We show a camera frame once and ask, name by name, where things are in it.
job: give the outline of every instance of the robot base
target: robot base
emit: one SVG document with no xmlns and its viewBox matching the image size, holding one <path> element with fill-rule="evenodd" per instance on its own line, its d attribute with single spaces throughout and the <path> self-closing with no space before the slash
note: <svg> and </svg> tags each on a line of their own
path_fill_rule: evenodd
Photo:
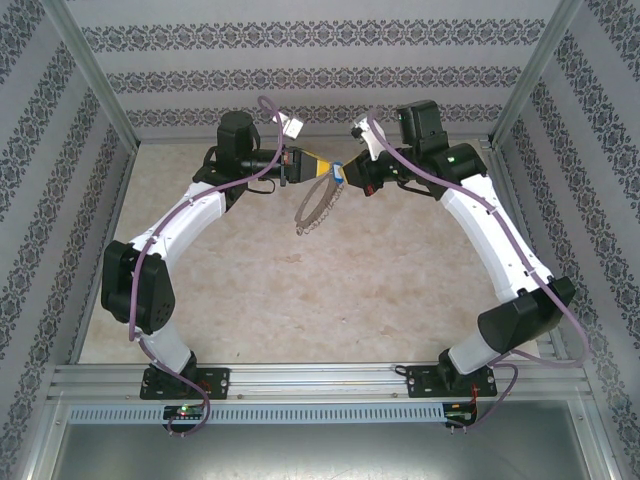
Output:
<svg viewBox="0 0 640 480">
<path fill-rule="evenodd" d="M 180 374 L 207 392 L 209 399 L 227 399 L 230 369 L 198 367 L 192 352 L 189 363 Z M 140 387 L 141 400 L 197 400 L 201 398 L 202 395 L 193 388 L 153 365 L 144 371 Z"/>
<path fill-rule="evenodd" d="M 475 390 L 477 397 L 495 397 L 498 394 L 493 370 L 483 367 L 470 375 L 458 375 L 453 382 L 445 382 L 442 365 L 410 365 L 395 369 L 407 379 L 409 398 L 469 397 Z"/>
</svg>

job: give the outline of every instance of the robotic arm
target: robotic arm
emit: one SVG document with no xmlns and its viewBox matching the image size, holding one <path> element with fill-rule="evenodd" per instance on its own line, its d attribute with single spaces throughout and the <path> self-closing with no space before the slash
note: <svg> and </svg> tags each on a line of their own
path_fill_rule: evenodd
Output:
<svg viewBox="0 0 640 480">
<path fill-rule="evenodd" d="M 523 241 L 504 213 L 486 168 L 473 147 L 468 144 L 449 147 L 437 105 L 431 101 L 418 102 L 400 107 L 398 113 L 403 143 L 408 146 L 397 151 L 423 171 L 461 185 L 494 205 L 507 219 L 511 234 L 530 260 L 533 270 L 547 279 L 549 288 L 567 305 L 575 294 L 573 285 L 566 277 L 554 279 Z M 294 135 L 300 130 L 300 122 L 296 119 L 281 119 Z M 429 182 L 399 163 L 376 139 L 365 116 L 357 119 L 354 125 L 352 135 L 362 139 L 367 149 L 341 169 L 340 174 L 346 183 L 360 187 L 366 196 L 371 196 L 384 183 L 393 181 L 405 190 L 442 201 L 471 239 L 492 279 L 501 304 L 480 314 L 476 331 L 463 342 L 442 352 L 439 358 L 438 374 L 447 391 L 466 389 L 475 372 L 502 354 L 554 328 L 562 313 L 531 278 L 531 271 L 525 271 L 492 212 L 487 212 L 461 192 Z M 212 185 L 246 178 L 262 170 L 275 154 L 273 150 L 260 148 L 260 137 L 253 120 L 243 112 L 225 114 L 217 137 L 218 145 L 209 149 L 203 166 L 193 177 L 194 183 L 178 202 L 189 201 L 191 205 L 175 215 L 162 233 L 153 238 L 154 243 L 142 263 L 136 304 L 138 337 L 144 340 L 155 358 L 191 381 L 195 381 L 197 376 L 197 360 L 170 321 L 175 306 L 170 272 L 182 252 L 210 223 L 233 206 L 247 186 L 240 185 L 202 197 L 200 194 Z M 299 183 L 316 178 L 331 168 L 329 162 L 310 152 L 285 147 L 279 161 L 265 177 L 279 179 L 280 185 L 284 186 L 287 181 Z M 407 187 L 410 181 L 416 181 L 426 190 Z M 105 251 L 101 302 L 122 323 L 129 322 L 133 268 L 143 246 L 165 217 L 130 243 L 114 241 Z M 168 375 L 165 380 L 169 385 L 167 390 L 181 394 L 189 390 Z"/>
<path fill-rule="evenodd" d="M 554 279 L 524 242 L 500 204 L 486 167 L 473 147 L 468 144 L 449 147 L 434 102 L 399 107 L 398 116 L 403 143 L 410 145 L 397 149 L 398 153 L 423 171 L 460 185 L 493 205 L 531 264 L 531 270 L 527 271 L 496 220 L 495 212 L 485 210 L 458 190 L 416 175 L 377 141 L 366 118 L 356 120 L 351 133 L 364 140 L 369 151 L 344 167 L 347 183 L 361 187 L 365 195 L 370 196 L 385 182 L 394 181 L 401 188 L 442 201 L 471 240 L 501 302 L 498 307 L 479 315 L 478 328 L 473 334 L 440 355 L 440 377 L 449 390 L 454 390 L 492 360 L 557 326 L 562 312 L 534 281 L 531 276 L 534 271 L 547 280 L 547 286 L 564 305 L 572 300 L 575 288 L 567 277 Z M 427 191 L 406 187 L 411 180 L 425 186 Z"/>
<path fill-rule="evenodd" d="M 280 116 L 285 135 L 295 138 L 301 122 L 295 117 Z M 113 241 L 105 250 L 101 303 L 116 320 L 129 323 L 134 267 L 144 246 L 153 239 L 140 273 L 134 338 L 143 341 L 145 349 L 159 363 L 191 381 L 196 380 L 197 359 L 170 320 L 175 307 L 170 273 L 185 249 L 207 226 L 228 211 L 248 186 L 243 184 L 224 192 L 202 194 L 212 186 L 253 175 L 267 167 L 275 154 L 275 150 L 260 148 L 260 136 L 249 114 L 226 113 L 218 127 L 218 145 L 209 149 L 203 166 L 194 175 L 193 183 L 182 199 L 143 234 L 127 244 Z M 310 152 L 284 147 L 278 161 L 262 178 L 279 179 L 280 185 L 284 186 L 287 182 L 316 178 L 328 172 L 330 166 L 329 162 Z M 190 205 L 175 214 L 154 237 L 154 232 L 170 213 L 185 202 Z M 188 390 L 160 370 L 158 375 L 165 377 L 166 390 L 176 394 Z"/>
</svg>

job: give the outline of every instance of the wall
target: wall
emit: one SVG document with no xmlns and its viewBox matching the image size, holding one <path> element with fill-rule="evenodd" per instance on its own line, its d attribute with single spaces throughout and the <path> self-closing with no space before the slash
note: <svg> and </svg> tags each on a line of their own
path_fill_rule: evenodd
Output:
<svg viewBox="0 0 640 480">
<path fill-rule="evenodd" d="M 558 0 L 76 0 L 68 3 L 142 140 L 212 137 L 267 91 L 348 135 L 377 106 L 441 104 L 451 133 L 490 133 Z"/>
<path fill-rule="evenodd" d="M 0 1 L 0 478 L 75 344 L 129 152 L 42 6 Z"/>
<path fill-rule="evenodd" d="M 639 13 L 638 0 L 585 2 L 501 146 L 537 252 L 577 286 L 626 478 L 640 477 Z"/>
</svg>

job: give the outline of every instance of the vented metal strip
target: vented metal strip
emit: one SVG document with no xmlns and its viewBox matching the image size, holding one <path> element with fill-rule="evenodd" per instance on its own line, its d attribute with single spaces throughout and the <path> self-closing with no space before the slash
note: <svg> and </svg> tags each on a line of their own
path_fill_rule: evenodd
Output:
<svg viewBox="0 0 640 480">
<path fill-rule="evenodd" d="M 143 425 L 162 422 L 162 405 L 78 405 L 72 407 L 73 425 Z M 207 423 L 327 424 L 444 422 L 441 403 L 380 403 L 374 405 L 216 405 Z M 197 423 L 196 420 L 176 420 Z"/>
</svg>

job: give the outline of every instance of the white connector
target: white connector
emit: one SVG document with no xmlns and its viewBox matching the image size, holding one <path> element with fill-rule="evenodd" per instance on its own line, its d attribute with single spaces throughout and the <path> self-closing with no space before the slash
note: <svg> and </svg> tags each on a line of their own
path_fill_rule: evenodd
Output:
<svg viewBox="0 0 640 480">
<path fill-rule="evenodd" d="M 382 135 L 382 138 L 386 140 L 387 137 L 384 134 L 384 130 L 382 130 L 382 128 L 380 127 L 380 124 L 375 120 L 373 122 L 375 123 L 376 130 L 378 130 L 378 132 L 380 132 L 380 135 Z M 360 129 L 360 138 L 367 144 L 369 155 L 371 155 L 371 160 L 373 160 L 374 162 L 378 160 L 380 153 L 384 152 L 386 149 L 380 142 L 378 142 L 375 135 L 371 131 L 371 126 L 369 125 L 369 122 L 367 120 L 367 114 L 364 113 L 360 115 L 353 122 L 353 126 Z"/>
<path fill-rule="evenodd" d="M 284 136 L 295 140 L 298 137 L 300 130 L 302 130 L 304 122 L 295 115 L 292 117 L 288 117 L 282 112 L 278 112 L 278 114 L 280 115 L 280 121 L 282 122 Z M 272 120 L 277 123 L 275 115 Z"/>
</svg>

